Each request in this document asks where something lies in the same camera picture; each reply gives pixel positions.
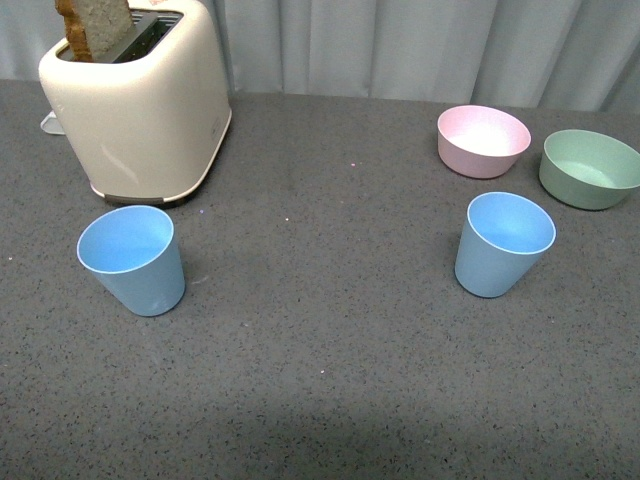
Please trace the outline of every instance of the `green bowl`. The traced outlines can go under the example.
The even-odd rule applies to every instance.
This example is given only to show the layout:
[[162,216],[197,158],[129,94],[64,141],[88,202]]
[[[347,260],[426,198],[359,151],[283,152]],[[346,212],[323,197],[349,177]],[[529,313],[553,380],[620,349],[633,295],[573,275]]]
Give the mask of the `green bowl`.
[[561,202],[604,210],[640,187],[640,154],[601,133],[561,130],[544,142],[540,182]]

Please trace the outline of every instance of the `toaster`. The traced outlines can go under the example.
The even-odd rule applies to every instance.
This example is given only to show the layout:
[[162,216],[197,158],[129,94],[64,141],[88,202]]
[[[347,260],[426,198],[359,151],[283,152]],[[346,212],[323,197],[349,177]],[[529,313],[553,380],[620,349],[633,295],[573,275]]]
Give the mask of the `toaster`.
[[91,188],[163,204],[202,183],[231,121],[218,36],[197,0],[130,0],[127,36],[93,63],[66,39],[41,59],[42,89]]

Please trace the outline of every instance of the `blue cup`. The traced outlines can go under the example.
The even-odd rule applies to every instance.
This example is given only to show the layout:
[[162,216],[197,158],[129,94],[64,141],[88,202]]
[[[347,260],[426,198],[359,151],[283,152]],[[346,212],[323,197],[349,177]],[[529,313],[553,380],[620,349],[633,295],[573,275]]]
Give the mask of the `blue cup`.
[[479,297],[505,294],[556,238],[551,217],[519,195],[489,192],[474,198],[460,237],[455,273]]
[[173,308],[185,282],[173,222],[159,208],[109,212],[78,240],[78,259],[125,307],[152,317]]

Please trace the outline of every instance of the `white curtain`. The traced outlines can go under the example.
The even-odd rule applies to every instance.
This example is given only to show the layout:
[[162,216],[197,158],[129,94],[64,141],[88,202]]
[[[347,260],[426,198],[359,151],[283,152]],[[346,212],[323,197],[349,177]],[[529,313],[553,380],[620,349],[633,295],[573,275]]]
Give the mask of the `white curtain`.
[[[231,91],[640,113],[640,0],[202,1]],[[0,0],[1,77],[37,78],[53,4]]]

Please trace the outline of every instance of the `bread slice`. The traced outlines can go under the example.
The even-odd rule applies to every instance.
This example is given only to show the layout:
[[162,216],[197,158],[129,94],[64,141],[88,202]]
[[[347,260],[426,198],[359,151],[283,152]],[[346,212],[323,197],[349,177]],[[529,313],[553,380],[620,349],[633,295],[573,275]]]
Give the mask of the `bread slice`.
[[127,0],[56,0],[56,10],[79,62],[95,62],[133,26]]

